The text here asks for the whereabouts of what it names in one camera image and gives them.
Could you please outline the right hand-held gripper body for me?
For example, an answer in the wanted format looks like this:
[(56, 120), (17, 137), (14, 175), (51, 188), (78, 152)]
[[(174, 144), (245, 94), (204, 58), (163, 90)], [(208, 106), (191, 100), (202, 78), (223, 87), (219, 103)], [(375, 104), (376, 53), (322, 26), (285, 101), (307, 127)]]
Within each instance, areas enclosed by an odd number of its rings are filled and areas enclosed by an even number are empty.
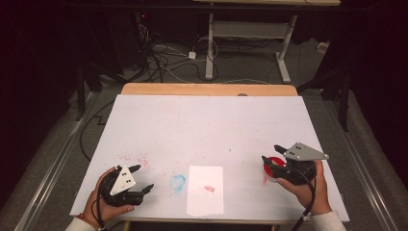
[(328, 160), (329, 155), (304, 143), (296, 142), (282, 155), (285, 158), (283, 167), (273, 169), (273, 177), (283, 178), (293, 185), (306, 185), (316, 177), (315, 160)]

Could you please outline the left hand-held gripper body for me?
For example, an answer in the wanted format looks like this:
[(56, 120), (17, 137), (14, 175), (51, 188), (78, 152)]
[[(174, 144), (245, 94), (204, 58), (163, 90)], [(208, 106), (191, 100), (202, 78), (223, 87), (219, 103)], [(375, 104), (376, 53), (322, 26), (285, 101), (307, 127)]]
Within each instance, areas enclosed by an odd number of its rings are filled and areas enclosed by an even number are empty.
[(105, 202), (114, 207), (123, 205), (141, 205), (143, 196), (137, 192), (130, 192), (136, 185), (132, 173), (127, 171), (127, 166), (117, 166), (101, 183), (101, 195)]

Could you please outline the round red ink pad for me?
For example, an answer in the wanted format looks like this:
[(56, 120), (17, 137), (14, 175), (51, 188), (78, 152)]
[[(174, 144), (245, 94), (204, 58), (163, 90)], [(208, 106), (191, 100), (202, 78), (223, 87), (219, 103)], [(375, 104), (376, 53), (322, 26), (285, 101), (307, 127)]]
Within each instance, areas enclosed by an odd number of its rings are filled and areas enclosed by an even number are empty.
[[(283, 167), (285, 165), (285, 162), (278, 158), (278, 157), (268, 157), (268, 159), (275, 165), (278, 165), (280, 167)], [(276, 179), (273, 177), (273, 173), (272, 170), (270, 169), (270, 167), (268, 167), (267, 165), (263, 165), (263, 173), (264, 173), (264, 181), (270, 181), (275, 183)]]

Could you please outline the person's left hand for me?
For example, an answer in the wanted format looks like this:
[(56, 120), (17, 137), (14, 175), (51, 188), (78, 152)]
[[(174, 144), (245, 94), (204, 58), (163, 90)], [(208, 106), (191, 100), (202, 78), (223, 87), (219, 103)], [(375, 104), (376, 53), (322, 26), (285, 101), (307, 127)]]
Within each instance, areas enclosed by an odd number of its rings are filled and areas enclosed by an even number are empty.
[(95, 188), (89, 195), (87, 204), (84, 211), (82, 212), (84, 219), (91, 222), (93, 225), (99, 225), (98, 219), (103, 221), (108, 221), (112, 218), (115, 218), (119, 215), (123, 215), (135, 210), (134, 205), (124, 205), (121, 207), (114, 207), (108, 205), (103, 199), (99, 199), (97, 196), (99, 185), (106, 175), (110, 172), (113, 172), (115, 167), (109, 168), (104, 172), (98, 179)]

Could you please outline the person's right hand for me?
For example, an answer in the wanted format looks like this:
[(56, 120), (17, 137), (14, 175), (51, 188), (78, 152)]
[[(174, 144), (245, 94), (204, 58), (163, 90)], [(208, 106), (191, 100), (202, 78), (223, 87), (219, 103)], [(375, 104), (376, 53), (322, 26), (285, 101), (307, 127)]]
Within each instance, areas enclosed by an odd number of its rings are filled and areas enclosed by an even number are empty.
[[(328, 200), (327, 183), (324, 177), (321, 160), (315, 161), (317, 176), (312, 182), (315, 188), (315, 201), (310, 209), (312, 215), (321, 215), (332, 211)], [(293, 193), (299, 203), (307, 208), (312, 202), (312, 192), (307, 185), (296, 186), (283, 178), (278, 178), (276, 182), (290, 193)]]

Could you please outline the white paper sheet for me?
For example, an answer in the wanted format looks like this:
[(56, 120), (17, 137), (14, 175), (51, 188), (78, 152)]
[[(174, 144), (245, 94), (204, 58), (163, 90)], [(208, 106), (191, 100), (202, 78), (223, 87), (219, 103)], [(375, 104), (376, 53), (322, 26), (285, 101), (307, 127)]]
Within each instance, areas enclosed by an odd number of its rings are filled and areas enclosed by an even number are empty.
[(224, 214), (223, 167), (190, 166), (186, 214), (197, 218)]

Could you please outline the black stand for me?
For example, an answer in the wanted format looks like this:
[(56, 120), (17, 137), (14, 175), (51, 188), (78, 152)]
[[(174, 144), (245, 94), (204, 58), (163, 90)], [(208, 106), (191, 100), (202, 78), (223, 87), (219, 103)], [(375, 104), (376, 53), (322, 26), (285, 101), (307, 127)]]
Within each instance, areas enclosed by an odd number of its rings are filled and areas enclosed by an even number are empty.
[(317, 74), (315, 78), (296, 88), (297, 92), (308, 89), (321, 89), (323, 100), (340, 100), (339, 122), (345, 132), (347, 127), (348, 98), (350, 91), (350, 70), (345, 65), (334, 67), (323, 74)]

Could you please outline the metal floor rail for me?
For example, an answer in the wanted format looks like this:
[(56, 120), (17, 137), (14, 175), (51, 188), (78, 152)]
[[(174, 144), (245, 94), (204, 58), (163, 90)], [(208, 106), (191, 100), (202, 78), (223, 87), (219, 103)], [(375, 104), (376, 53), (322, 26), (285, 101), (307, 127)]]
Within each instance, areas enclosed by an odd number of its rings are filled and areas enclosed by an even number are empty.
[(395, 221), (392, 218), (389, 209), (387, 208), (384, 198), (378, 188), (375, 186), (373, 178), (370, 176), (366, 165), (363, 162), (363, 158), (360, 156), (355, 144), (353, 143), (350, 135), (344, 130), (343, 126), (339, 122), (339, 116), (334, 104), (330, 101), (324, 102), (331, 118), (334, 120), (337, 129), (342, 135), (342, 139), (348, 150), (349, 160), (353, 166), (357, 178), (359, 179), (362, 188), (365, 191), (366, 198), (370, 202), (370, 206), (373, 209), (377, 219), (380, 222), (383, 231), (397, 231)]
[(46, 171), (13, 231), (32, 231), (34, 229), (34, 226), (64, 169), (65, 163), (71, 153), (73, 143), (75, 143), (75, 140), (79, 137), (79, 131), (84, 127), (89, 111), (96, 103), (98, 97), (99, 93), (89, 92), (83, 101), (85, 109), (80, 111), (80, 107), (77, 107), (72, 114), (73, 118), (68, 121), (67, 133), (64, 135), (64, 140), (53, 157), (52, 162), (48, 166), (45, 163), (41, 164), (43, 167), (46, 167)]

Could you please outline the white metal desk frame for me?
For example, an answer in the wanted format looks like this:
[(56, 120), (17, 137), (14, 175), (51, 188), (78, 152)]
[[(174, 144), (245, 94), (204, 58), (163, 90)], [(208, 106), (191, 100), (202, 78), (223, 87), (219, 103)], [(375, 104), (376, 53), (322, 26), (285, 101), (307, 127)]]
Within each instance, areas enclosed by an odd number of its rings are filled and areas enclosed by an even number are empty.
[[(299, 10), (308, 6), (312, 9), (338, 7), (341, 0), (193, 0), (204, 3), (205, 7), (220, 7), (222, 4), (231, 4), (233, 7), (248, 5), (249, 7), (294, 7)], [(215, 38), (241, 39), (282, 39), (280, 51), (274, 58), (284, 84), (289, 84), (291, 78), (285, 64), (285, 55), (293, 34), (297, 14), (292, 13), (285, 22), (254, 22), (249, 19), (215, 19), (215, 14), (209, 14), (208, 49), (206, 55), (205, 79), (214, 80), (216, 74), (215, 57), (217, 44)]]

